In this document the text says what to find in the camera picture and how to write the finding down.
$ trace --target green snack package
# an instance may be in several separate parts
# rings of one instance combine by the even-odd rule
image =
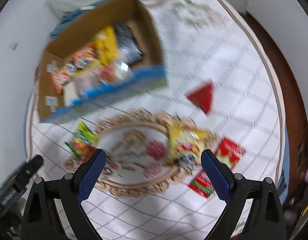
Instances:
[[[65,142],[78,159],[89,151],[89,145],[97,142],[98,137],[83,122],[79,122],[72,138]]]

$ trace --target cardboard box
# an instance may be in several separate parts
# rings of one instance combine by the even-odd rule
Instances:
[[[57,94],[50,68],[61,68],[69,54],[92,41],[104,27],[117,22],[128,25],[143,51],[143,60],[131,67],[134,77],[117,86],[105,86],[88,98],[65,106],[64,96]],[[111,0],[87,12],[51,41],[42,57],[39,80],[38,114],[41,122],[67,122],[120,99],[166,85],[161,46],[150,13],[139,0]]]

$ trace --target checkered cloth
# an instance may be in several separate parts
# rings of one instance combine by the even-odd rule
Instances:
[[[193,14],[196,19],[189,20],[193,15],[188,13],[185,0],[144,1],[161,39],[168,87],[116,102],[64,124],[39,123],[33,103],[28,140],[32,156],[40,154],[44,158],[44,166],[38,171],[40,176],[46,180],[60,179],[67,172],[63,163],[71,153],[64,142],[79,121],[94,129],[100,119],[144,107],[152,113],[165,110],[190,117],[198,127],[216,131],[242,145],[246,155],[235,166],[234,173],[240,172],[248,179],[278,180],[285,113],[273,67],[253,32],[229,4],[223,0],[190,1],[208,5],[207,10],[218,18],[218,23],[212,25],[215,18],[206,20],[206,15],[197,11]],[[197,17],[205,19],[207,25],[193,25]],[[215,84],[212,112],[208,116],[185,97],[205,80]],[[182,183],[171,184],[164,194],[139,198],[116,199],[109,192],[94,188],[82,206],[106,240],[204,239],[225,202],[216,194],[206,199],[192,191],[186,185],[191,179],[189,176]],[[246,202],[235,234],[242,230],[251,202]],[[57,207],[68,237],[74,238],[60,201]]]

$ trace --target yellow chip bag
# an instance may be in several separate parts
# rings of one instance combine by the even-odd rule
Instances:
[[[112,26],[107,26],[96,34],[95,47],[98,59],[104,66],[119,57],[118,44]]]
[[[185,168],[201,164],[205,141],[212,136],[208,130],[191,130],[183,126],[168,126],[169,161]]]

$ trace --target snack package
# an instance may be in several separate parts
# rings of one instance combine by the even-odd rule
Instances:
[[[225,163],[232,170],[245,153],[246,150],[243,147],[228,138],[223,138],[214,154],[220,162]]]
[[[104,68],[99,61],[93,61],[87,66],[88,69],[77,74],[73,79],[76,92],[80,98],[86,96],[86,91],[92,88],[99,88],[101,83],[101,72]]]
[[[232,170],[245,152],[246,150],[243,147],[227,138],[223,138],[214,154],[220,162],[225,163]],[[188,184],[188,187],[206,198],[214,192],[214,187],[204,170],[200,171]]]
[[[63,86],[69,82],[74,76],[82,73],[91,65],[92,62],[97,61],[94,57],[95,46],[86,46],[70,55],[70,59],[66,62],[64,67],[51,72],[51,79],[57,93],[63,92]]]
[[[130,65],[142,60],[142,51],[137,46],[131,29],[120,22],[107,26],[95,35],[98,59],[106,66],[115,60]]]
[[[208,130],[191,130],[182,126],[168,126],[169,160],[185,168],[201,164],[201,153],[212,133]]]
[[[85,153],[85,156],[83,158],[83,163],[88,162],[90,157],[92,157],[92,155],[95,153],[95,151],[97,149],[97,148],[93,147],[92,145],[86,145],[86,147],[87,147],[87,152]]]
[[[85,123],[79,122],[72,138],[65,144],[80,159],[91,151],[91,144],[96,141],[98,141],[98,137],[92,133]]]
[[[88,45],[70,55],[77,70],[83,70],[95,58],[95,45]]]
[[[188,184],[188,187],[205,198],[208,198],[215,191],[204,170],[201,170],[200,173],[198,173],[198,175]]]
[[[208,82],[204,86],[187,95],[187,99],[197,105],[205,114],[211,111],[213,101],[213,82]]]
[[[124,62],[111,62],[101,71],[101,81],[103,83],[113,84],[122,81],[133,75],[129,66]]]

